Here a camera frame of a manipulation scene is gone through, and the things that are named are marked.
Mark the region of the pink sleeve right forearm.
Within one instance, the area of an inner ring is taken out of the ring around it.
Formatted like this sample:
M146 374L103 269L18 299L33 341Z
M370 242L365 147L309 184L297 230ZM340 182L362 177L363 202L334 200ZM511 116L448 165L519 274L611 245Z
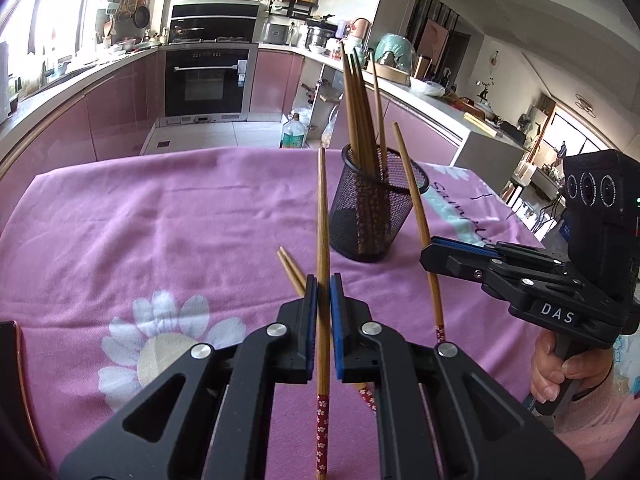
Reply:
M604 471L639 416L639 395L620 396L614 368L600 386L578 392L555 422L555 434L580 458L587 479Z

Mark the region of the person's right hand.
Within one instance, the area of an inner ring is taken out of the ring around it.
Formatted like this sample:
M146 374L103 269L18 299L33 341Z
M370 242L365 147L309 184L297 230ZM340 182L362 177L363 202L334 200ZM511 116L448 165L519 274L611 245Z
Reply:
M577 382L582 392L600 386L612 370L612 349L590 350L565 361L554 352L555 334L542 330L530 361L530 393L542 404L555 401L564 382Z

